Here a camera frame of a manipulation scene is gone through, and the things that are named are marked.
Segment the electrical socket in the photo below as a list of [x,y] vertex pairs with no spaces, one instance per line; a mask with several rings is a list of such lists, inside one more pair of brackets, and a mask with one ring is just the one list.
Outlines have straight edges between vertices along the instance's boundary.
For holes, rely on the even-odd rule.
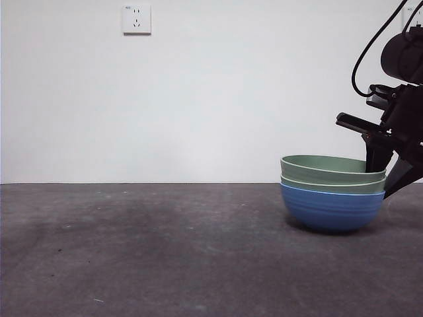
[[127,5],[123,7],[122,32],[124,35],[151,34],[151,6]]
[[[405,24],[410,19],[412,13],[414,10],[416,10],[417,5],[406,5],[403,8],[403,28],[405,27]],[[421,8],[416,15],[414,16],[413,20],[411,21],[410,26],[416,26],[416,25],[423,25],[423,8]]]

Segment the bowl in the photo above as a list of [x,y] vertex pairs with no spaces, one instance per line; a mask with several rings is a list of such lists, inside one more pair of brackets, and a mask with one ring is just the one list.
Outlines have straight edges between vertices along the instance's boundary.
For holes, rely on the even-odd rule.
[[339,193],[339,194],[374,194],[383,192],[385,187],[386,177],[374,183],[364,184],[351,184],[351,185],[327,185],[327,184],[314,184],[298,182],[296,180],[290,180],[284,176],[281,176],[283,184],[301,188],[303,190],[312,190],[315,192],[326,192],[326,193]]
[[335,194],[314,192],[281,184],[288,211],[310,229],[324,232],[358,230],[380,210],[385,192],[376,194]]
[[281,166],[283,177],[310,184],[366,184],[383,180],[386,175],[386,170],[366,173],[362,160],[317,155],[284,157]]

